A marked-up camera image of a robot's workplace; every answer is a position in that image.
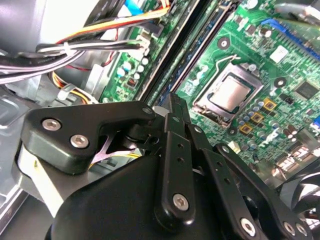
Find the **gold square component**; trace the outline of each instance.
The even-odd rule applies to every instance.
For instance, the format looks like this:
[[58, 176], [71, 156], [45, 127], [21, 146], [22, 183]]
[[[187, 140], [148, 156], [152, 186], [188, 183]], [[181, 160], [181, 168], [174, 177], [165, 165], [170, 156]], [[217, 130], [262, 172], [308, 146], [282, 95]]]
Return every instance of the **gold square component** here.
[[240, 131], [243, 132], [244, 134], [249, 134], [252, 130], [253, 128], [247, 124], [240, 127]]
[[261, 123], [264, 119], [264, 116], [262, 116], [260, 113], [255, 112], [254, 115], [251, 117], [252, 121], [255, 123]]
[[271, 100], [270, 100], [269, 98], [267, 98], [267, 97], [263, 100], [263, 102], [264, 102], [263, 107], [264, 107], [265, 109], [269, 110], [269, 111], [272, 111], [272, 110], [275, 109], [276, 106], [277, 106], [276, 103], [274, 103], [273, 101], [271, 101]]

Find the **wire bundle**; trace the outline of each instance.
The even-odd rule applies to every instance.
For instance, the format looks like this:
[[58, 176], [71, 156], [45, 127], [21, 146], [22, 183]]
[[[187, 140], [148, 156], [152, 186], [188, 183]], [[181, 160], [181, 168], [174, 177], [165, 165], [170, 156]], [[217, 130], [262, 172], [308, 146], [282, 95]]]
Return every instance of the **wire bundle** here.
[[[54, 71], [49, 74], [49, 78], [52, 79], [53, 84], [59, 88], [62, 89], [67, 85], [67, 83], [59, 77]], [[71, 91], [72, 94], [80, 97], [82, 99], [82, 102], [84, 104], [98, 104], [99, 102], [90, 94], [83, 91], [82, 89], [76, 87], [74, 90]]]
[[0, 84], [9, 84], [41, 74], [53, 72], [70, 65], [79, 59], [85, 51], [128, 51], [139, 49], [140, 45], [133, 41], [94, 40], [97, 34], [110, 29], [136, 26], [151, 19], [164, 16], [170, 9], [169, 0], [161, 0], [162, 8], [143, 14], [105, 19], [83, 27], [56, 44], [41, 44], [36, 53], [22, 53], [13, 58], [0, 56]]

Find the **red wire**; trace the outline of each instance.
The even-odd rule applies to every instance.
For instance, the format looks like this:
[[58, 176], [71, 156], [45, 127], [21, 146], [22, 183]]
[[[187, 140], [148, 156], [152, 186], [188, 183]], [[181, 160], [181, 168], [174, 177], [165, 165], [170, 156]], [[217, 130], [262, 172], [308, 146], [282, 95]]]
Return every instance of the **red wire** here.
[[[114, 38], [115, 41], [117, 41], [118, 38], [119, 38], [119, 28], [116, 29], [115, 38]], [[115, 54], [114, 51], [110, 53], [108, 61], [106, 61], [104, 64], [102, 64], [102, 67], [105, 67], [105, 66], [109, 65], [112, 62], [114, 54]]]
[[77, 67], [77, 66], [72, 66], [72, 65], [67, 65], [65, 66], [67, 69], [77, 69], [77, 70], [80, 70], [80, 71], [91, 71], [92, 69], [89, 69], [89, 68], [84, 68], [84, 67]]

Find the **screw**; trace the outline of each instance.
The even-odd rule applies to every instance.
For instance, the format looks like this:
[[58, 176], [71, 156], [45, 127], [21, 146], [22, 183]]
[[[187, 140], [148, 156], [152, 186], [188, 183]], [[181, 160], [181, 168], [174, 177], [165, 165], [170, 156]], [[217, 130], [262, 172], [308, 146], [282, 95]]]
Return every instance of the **screw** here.
[[248, 219], [241, 218], [240, 223], [243, 230], [249, 234], [249, 236], [254, 237], [256, 235], [255, 226]]
[[225, 151], [227, 154], [230, 153], [229, 148], [227, 148], [226, 146], [222, 146], [222, 150]]
[[185, 196], [177, 193], [173, 196], [173, 204], [181, 211], [187, 211], [189, 209], [189, 202]]
[[150, 108], [144, 107], [142, 108], [142, 111], [144, 111], [146, 114], [152, 114], [153, 111], [150, 110]]
[[283, 222], [283, 226], [284, 226], [285, 230], [287, 230], [292, 236], [296, 235], [296, 231], [294, 230], [294, 228], [289, 223], [284, 221]]
[[57, 131], [61, 128], [60, 122], [54, 119], [46, 119], [42, 122], [42, 126], [48, 131]]
[[195, 126], [195, 127], [194, 127], [194, 130], [195, 130], [196, 132], [198, 132], [198, 133], [202, 133], [201, 128], [198, 127], [198, 126]]
[[174, 116], [174, 117], [172, 117], [172, 118], [173, 118], [173, 120], [175, 120], [177, 123], [180, 122], [179, 118], [177, 118], [176, 116]]
[[79, 134], [72, 136], [70, 142], [77, 149], [85, 149], [89, 145], [88, 138]]
[[300, 233], [302, 233], [304, 236], [308, 236], [307, 231], [305, 230], [305, 228], [301, 224], [296, 223], [295, 225]]

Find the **blue connector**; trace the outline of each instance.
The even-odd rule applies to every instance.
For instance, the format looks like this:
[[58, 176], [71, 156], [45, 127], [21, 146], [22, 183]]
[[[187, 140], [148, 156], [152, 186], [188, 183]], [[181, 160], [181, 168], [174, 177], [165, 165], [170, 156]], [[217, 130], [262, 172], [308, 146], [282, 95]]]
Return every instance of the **blue connector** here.
[[320, 61], [320, 55], [318, 53], [316, 53], [312, 48], [305, 46], [304, 41], [302, 41], [300, 38], [293, 35], [286, 26], [282, 25], [277, 20], [275, 20], [273, 18], [268, 18], [268, 19], [264, 20], [263, 22], [261, 22], [261, 25], [269, 25], [269, 26], [277, 29], [278, 31], [283, 33], [287, 38], [289, 38], [292, 42], [294, 42], [296, 45], [298, 45], [300, 48], [304, 49], [312, 57], [314, 57], [315, 59]]
[[134, 0], [125, 0], [124, 5], [128, 8], [132, 16], [143, 14], [144, 12], [138, 7]]

